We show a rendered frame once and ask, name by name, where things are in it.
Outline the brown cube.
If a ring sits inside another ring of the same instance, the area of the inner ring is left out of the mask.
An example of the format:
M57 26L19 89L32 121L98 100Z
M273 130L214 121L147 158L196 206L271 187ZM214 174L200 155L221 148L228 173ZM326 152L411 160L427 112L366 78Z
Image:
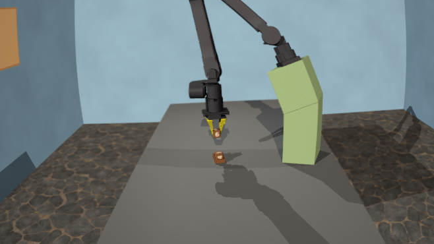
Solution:
M213 137L214 138L221 137L220 129L213 129Z
M224 159L223 152L222 152L222 151L220 151L220 152L215 152L215 158L216 158L216 160Z

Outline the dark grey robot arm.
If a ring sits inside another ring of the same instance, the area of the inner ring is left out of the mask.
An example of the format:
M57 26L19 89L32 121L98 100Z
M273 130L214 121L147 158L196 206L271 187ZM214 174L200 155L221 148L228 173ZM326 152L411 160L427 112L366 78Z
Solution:
M291 49L289 43L286 42L284 36L280 35L277 28L268 26L257 13L250 9L241 0L222 0L226 5L233 9L241 18L248 22L257 32L262 33L264 45L272 44L276 53L277 67L284 67L301 58L295 54L294 49ZM206 110L208 111L208 98L217 99L222 97L222 85L218 84L222 69L218 59L218 54L214 45L204 0L189 0L197 36L201 47L202 61L204 64L204 72L208 80L192 81L189 83L190 98L205 98ZM271 45L271 46L272 46ZM282 63L283 62L283 63ZM217 80L219 79L219 80ZM204 83L205 82L205 83ZM207 93L206 93L207 87ZM205 97L206 96L206 97ZM222 109L223 97L222 97Z

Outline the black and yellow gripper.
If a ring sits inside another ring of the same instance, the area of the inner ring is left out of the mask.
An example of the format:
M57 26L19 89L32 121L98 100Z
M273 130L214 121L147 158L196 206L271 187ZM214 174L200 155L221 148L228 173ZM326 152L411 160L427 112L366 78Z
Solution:
M203 117L206 117L206 120L210 126L211 132L213 134L213 119L219 119L220 124L220 132L222 134L222 128L224 123L226 122L226 115L229 115L229 110L224 107L222 109L222 97L214 101L214 99L208 98L208 111L206 109L202 109Z

